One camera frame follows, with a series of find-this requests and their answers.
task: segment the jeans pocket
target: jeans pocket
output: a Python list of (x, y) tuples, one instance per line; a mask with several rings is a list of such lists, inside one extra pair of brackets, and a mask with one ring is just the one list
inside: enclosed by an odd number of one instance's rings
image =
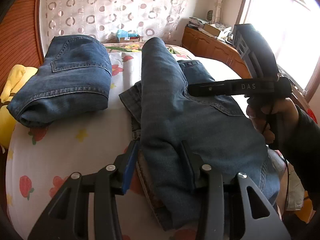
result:
[(192, 101), (213, 106), (220, 112), (230, 116), (244, 116), (240, 106), (231, 96), (193, 97), (188, 94), (187, 88), (184, 96)]
[(105, 46), (91, 37), (84, 36), (68, 39), (51, 62), (52, 72), (90, 66), (104, 68), (110, 75), (112, 73)]

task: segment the flower patterned mattress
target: flower patterned mattress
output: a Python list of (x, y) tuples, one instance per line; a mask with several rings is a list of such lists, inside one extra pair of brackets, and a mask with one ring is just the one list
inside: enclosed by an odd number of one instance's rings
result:
[[(37, 218), (73, 172), (97, 172), (113, 163), (132, 139), (131, 117), (119, 94), (141, 79), (143, 43), (105, 44), (112, 63), (109, 107), (73, 118), (61, 119), (43, 129), (17, 123), (12, 135), (6, 167), (6, 193), (12, 224), (27, 239)], [(187, 50), (167, 45), (173, 56), (194, 59)], [(221, 62), (201, 59), (216, 80), (239, 76)], [(246, 108), (243, 96), (235, 98)], [(194, 240), (196, 225), (164, 232), (152, 215), (135, 171), (130, 190), (117, 196), (124, 240)], [(94, 239), (93, 197), (89, 205), (89, 239)]]

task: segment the stuffed animal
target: stuffed animal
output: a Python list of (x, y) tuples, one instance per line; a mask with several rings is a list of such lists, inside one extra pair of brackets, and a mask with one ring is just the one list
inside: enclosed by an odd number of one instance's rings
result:
[(9, 148), (11, 135), (16, 124), (16, 120), (7, 110), (7, 105), (12, 100), (15, 93), (37, 72), (37, 68), (15, 65), (11, 69), (7, 82), (0, 95), (0, 145)]

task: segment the human hand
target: human hand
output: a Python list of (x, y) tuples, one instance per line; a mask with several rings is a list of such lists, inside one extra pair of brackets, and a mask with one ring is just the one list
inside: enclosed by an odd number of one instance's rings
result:
[[(271, 105), (263, 106), (261, 109), (254, 109), (252, 106), (247, 106), (247, 115), (253, 123), (254, 128), (262, 133), (264, 126), (266, 124), (266, 115), (270, 113)], [(284, 136), (285, 139), (292, 135), (294, 128), (298, 124), (299, 113), (295, 104), (290, 98), (278, 99), (274, 102), (272, 113), (281, 113), (284, 121)], [(270, 130), (270, 125), (268, 124), (263, 132), (263, 136), (266, 140), (266, 144), (273, 143), (275, 139), (274, 133)]]

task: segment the jeans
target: jeans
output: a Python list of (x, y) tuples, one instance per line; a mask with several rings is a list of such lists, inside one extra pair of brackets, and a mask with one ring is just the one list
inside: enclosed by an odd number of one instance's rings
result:
[(38, 72), (8, 105), (27, 127), (108, 107), (112, 67), (106, 48), (92, 37), (54, 37)]
[(197, 220), (201, 205), (199, 195), (188, 189), (177, 154), (182, 140), (219, 171), (247, 173), (272, 204), (279, 192), (264, 137), (236, 101), (187, 92), (188, 83), (213, 81), (199, 61), (178, 63), (161, 39), (152, 38), (142, 48), (141, 81), (119, 95), (141, 125), (141, 150), (174, 228)]

